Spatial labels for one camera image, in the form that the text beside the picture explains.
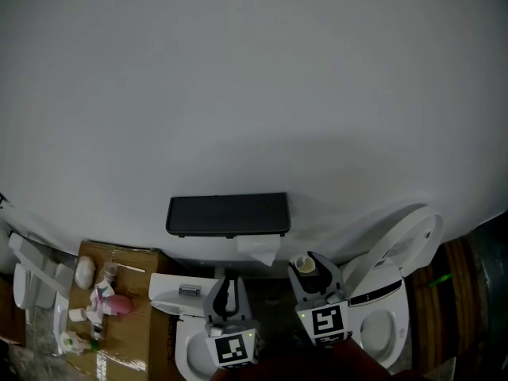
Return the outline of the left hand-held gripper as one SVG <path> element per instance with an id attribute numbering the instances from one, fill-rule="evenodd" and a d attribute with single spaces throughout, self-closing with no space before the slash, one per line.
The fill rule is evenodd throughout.
<path id="1" fill-rule="evenodd" d="M 229 293 L 234 307 L 227 309 Z M 203 304 L 206 346 L 217 368 L 249 368 L 259 362 L 260 323 L 252 320 L 244 280 L 225 275 L 211 288 Z"/>

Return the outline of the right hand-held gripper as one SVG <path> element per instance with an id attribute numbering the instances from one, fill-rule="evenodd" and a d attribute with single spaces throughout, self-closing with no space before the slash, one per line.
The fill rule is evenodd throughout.
<path id="1" fill-rule="evenodd" d="M 346 341 L 348 328 L 348 299 L 340 290 L 344 280 L 340 268 L 316 252 L 308 252 L 315 263 L 317 275 L 301 273 L 294 265 L 288 275 L 297 302 L 295 311 L 313 346 L 321 347 Z M 314 291 L 322 295 L 314 298 Z"/>

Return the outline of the white toilet paper roll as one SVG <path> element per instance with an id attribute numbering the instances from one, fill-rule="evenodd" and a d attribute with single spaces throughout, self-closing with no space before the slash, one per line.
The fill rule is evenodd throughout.
<path id="1" fill-rule="evenodd" d="M 59 337 L 59 347 L 63 352 L 74 352 L 77 344 L 76 344 L 77 335 L 72 331 L 64 331 L 60 334 Z"/>
<path id="2" fill-rule="evenodd" d="M 281 236 L 279 234 L 237 237 L 237 251 L 252 257 L 267 267 L 272 266 L 280 247 Z"/>

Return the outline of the person's left forearm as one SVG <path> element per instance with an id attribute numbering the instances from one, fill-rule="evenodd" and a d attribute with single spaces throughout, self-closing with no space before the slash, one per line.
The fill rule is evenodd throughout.
<path id="1" fill-rule="evenodd" d="M 260 369 L 256 367 L 217 369 L 210 381 L 257 381 L 259 377 Z"/>

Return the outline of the person's right forearm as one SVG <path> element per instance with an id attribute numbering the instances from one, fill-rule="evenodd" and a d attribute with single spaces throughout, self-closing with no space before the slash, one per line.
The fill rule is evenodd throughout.
<path id="1" fill-rule="evenodd" d="M 332 345 L 346 375 L 356 381 L 389 381 L 390 372 L 372 359 L 352 338 Z"/>

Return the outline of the white toilet with flush tank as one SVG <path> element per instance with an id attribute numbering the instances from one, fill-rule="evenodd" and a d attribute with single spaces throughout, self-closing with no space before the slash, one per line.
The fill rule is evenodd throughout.
<path id="1" fill-rule="evenodd" d="M 186 381 L 210 381 L 217 370 L 206 346 L 204 301 L 216 279 L 166 275 L 151 276 L 148 296 L 152 307 L 177 320 L 175 363 Z"/>

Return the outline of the white smart toilet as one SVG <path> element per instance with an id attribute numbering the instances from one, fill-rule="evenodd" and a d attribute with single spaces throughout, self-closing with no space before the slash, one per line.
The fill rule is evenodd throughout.
<path id="1" fill-rule="evenodd" d="M 430 264 L 443 228 L 438 212 L 418 207 L 389 225 L 367 253 L 341 267 L 352 339 L 385 368 L 399 358 L 409 331 L 405 278 Z"/>

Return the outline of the black wall paper holder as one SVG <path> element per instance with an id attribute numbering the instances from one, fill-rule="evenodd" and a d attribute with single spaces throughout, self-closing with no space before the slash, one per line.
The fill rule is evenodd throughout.
<path id="1" fill-rule="evenodd" d="M 285 193 L 173 197 L 166 219 L 176 237 L 283 236 L 290 228 Z"/>

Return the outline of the white toilet with slim lid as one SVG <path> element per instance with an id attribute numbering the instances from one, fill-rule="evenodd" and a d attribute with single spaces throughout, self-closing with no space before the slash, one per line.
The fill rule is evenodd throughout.
<path id="1" fill-rule="evenodd" d="M 10 235 L 8 245 L 13 254 L 18 258 L 17 264 L 25 266 L 32 274 L 39 277 L 56 291 L 55 301 L 52 308 L 50 308 L 53 310 L 52 334 L 57 344 L 58 353 L 63 354 L 64 352 L 59 347 L 58 342 L 60 334 L 66 331 L 67 327 L 67 314 L 69 311 L 74 270 L 65 264 L 54 261 L 34 243 L 17 233 Z M 29 318 L 30 310 L 25 310 L 26 318 Z"/>

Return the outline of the brown cardboard box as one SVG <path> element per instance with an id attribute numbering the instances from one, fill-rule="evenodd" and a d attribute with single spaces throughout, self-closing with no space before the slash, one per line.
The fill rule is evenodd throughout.
<path id="1" fill-rule="evenodd" d="M 180 381 L 175 364 L 176 320 L 151 306 L 148 289 L 152 274 L 180 274 L 186 269 L 157 249 L 84 241 L 79 256 L 89 256 L 94 261 L 95 284 L 103 280 L 104 265 L 109 261 L 146 272 L 118 268 L 113 289 L 131 299 L 133 311 L 106 315 L 99 350 L 79 355 L 68 352 L 66 361 L 93 381 Z"/>

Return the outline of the wooden slatted step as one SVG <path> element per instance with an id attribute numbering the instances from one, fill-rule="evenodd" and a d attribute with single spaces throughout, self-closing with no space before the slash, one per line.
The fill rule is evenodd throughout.
<path id="1" fill-rule="evenodd" d="M 479 372 L 485 330 L 480 273 L 472 242 L 459 237 L 439 246 L 431 263 L 405 278 L 412 336 L 412 368 L 424 375 L 455 358 L 453 381 Z M 429 288 L 442 275 L 452 278 Z"/>

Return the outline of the white oval wrapped package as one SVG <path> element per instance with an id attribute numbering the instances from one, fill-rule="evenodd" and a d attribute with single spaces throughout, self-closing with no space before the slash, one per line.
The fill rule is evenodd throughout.
<path id="1" fill-rule="evenodd" d="M 96 266 L 89 256 L 80 256 L 75 269 L 75 284 L 82 290 L 88 290 L 94 283 Z"/>

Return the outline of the white bottle with green cap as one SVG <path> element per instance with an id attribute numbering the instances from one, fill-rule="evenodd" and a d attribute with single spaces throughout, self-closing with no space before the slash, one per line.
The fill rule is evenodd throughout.
<path id="1" fill-rule="evenodd" d="M 77 334 L 72 334 L 69 336 L 69 341 L 71 342 L 71 350 L 77 354 L 80 354 L 81 352 L 91 350 L 91 351 L 98 351 L 99 350 L 99 344 L 96 340 L 88 340 L 83 339 Z"/>

